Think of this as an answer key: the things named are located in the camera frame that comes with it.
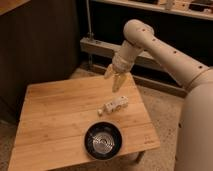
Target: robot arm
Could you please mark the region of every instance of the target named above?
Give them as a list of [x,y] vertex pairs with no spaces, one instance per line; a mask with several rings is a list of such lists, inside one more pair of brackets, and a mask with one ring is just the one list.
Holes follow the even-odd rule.
[[154,37],[153,29],[138,20],[124,27],[126,40],[105,78],[114,74],[113,91],[145,49],[188,92],[178,132],[175,171],[213,170],[213,70]]
[[213,81],[213,72],[209,67],[157,39],[147,24],[130,20],[124,26],[124,35],[126,40],[105,73],[105,78],[115,73],[114,92],[119,90],[125,80],[125,73],[131,70],[136,57],[143,50],[147,50],[186,91]]

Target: wooden table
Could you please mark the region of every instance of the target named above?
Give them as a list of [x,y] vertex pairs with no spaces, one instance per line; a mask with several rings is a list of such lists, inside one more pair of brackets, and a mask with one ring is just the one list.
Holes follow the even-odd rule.
[[[130,74],[120,91],[112,79],[95,76],[30,85],[21,113],[9,171],[39,171],[93,161],[84,147],[88,128],[100,121],[116,125],[123,138],[117,156],[159,147],[155,128]],[[129,105],[99,117],[97,109],[125,95]]]

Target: table leg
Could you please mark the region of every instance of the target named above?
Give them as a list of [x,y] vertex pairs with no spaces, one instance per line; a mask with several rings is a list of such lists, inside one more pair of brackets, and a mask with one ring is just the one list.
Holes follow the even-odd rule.
[[141,151],[141,152],[138,153],[138,156],[137,156],[136,159],[135,159],[135,162],[136,162],[136,163],[140,163],[140,161],[141,161],[141,159],[142,159],[144,153],[145,153],[145,151]]

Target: wall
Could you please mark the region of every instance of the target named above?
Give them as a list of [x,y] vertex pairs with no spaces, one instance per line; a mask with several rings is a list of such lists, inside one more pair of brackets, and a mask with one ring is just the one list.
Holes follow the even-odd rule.
[[75,1],[31,0],[0,16],[0,118],[18,120],[26,86],[68,78],[78,53]]

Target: concrete floor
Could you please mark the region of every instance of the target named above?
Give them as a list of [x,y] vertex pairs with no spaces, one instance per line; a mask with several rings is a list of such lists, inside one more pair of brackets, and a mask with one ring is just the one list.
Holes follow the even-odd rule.
[[[77,69],[71,78],[94,75],[94,73]],[[56,169],[55,171],[172,171],[177,126],[183,99],[142,86],[138,86],[138,89],[159,135],[160,148],[147,151],[139,164],[133,162],[137,154],[132,154],[106,162],[96,161],[89,164]],[[7,170],[15,134],[15,126],[0,122],[0,171]]]

